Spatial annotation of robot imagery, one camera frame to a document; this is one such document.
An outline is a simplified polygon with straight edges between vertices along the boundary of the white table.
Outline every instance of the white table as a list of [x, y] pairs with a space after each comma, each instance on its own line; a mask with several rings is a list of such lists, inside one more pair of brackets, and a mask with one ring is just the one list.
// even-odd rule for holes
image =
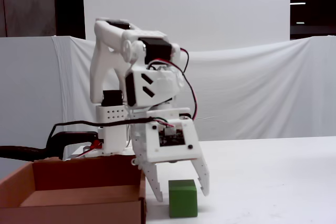
[[[204, 197], [191, 162], [159, 164], [164, 202], [146, 188], [147, 223], [336, 223], [336, 137], [201, 142]], [[169, 218], [168, 180], [194, 179], [198, 217]]]

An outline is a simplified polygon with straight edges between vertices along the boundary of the green cube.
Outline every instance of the green cube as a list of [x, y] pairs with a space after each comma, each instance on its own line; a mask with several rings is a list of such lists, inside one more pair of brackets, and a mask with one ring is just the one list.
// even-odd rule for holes
[[196, 217], [197, 189], [189, 180], [169, 180], [169, 215], [171, 218]]

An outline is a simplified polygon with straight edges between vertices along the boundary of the robotic arm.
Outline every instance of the robotic arm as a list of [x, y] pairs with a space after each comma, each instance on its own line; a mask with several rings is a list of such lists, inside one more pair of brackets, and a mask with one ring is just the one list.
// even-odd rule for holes
[[[98, 123], [150, 117], [164, 120], [130, 126], [134, 165], [144, 171], [157, 200], [162, 201], [155, 164], [191, 160], [203, 194], [208, 195], [209, 171], [193, 120], [187, 116], [190, 109], [173, 107], [184, 87], [184, 76], [174, 67], [180, 64], [180, 47], [159, 31], [143, 31], [123, 20], [97, 19], [94, 28], [97, 43], [90, 68], [90, 97], [98, 103]], [[119, 90], [103, 90], [111, 68], [119, 79]], [[127, 126], [101, 127], [98, 137], [103, 140], [102, 149], [87, 156], [122, 153]]]

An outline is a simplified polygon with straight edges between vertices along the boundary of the white cloth backdrop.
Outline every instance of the white cloth backdrop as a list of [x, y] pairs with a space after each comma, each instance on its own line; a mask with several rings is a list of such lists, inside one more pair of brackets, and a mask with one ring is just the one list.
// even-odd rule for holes
[[[95, 121], [95, 106], [89, 99], [94, 42], [71, 37], [2, 38], [0, 46], [1, 145], [42, 148], [53, 124]], [[186, 76], [198, 98], [195, 123], [201, 141], [336, 135], [333, 36], [192, 52]], [[111, 71], [106, 89], [118, 86]], [[178, 102], [193, 108], [188, 89]], [[68, 148], [65, 155], [75, 148]], [[21, 164], [0, 161], [0, 177]]]
[[[93, 48], [93, 42], [71, 38], [72, 79], [65, 83], [72, 82], [75, 120], [95, 119], [89, 100]], [[336, 135], [333, 36], [192, 52], [186, 76], [198, 98], [202, 141]], [[118, 88], [115, 75], [108, 80], [108, 88]], [[188, 89], [178, 103], [193, 108]]]

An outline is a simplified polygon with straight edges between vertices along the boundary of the cardboard box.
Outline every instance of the cardboard box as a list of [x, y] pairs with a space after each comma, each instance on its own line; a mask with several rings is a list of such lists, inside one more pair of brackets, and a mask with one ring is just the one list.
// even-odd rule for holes
[[0, 181], [0, 223], [145, 223], [134, 156], [28, 163]]

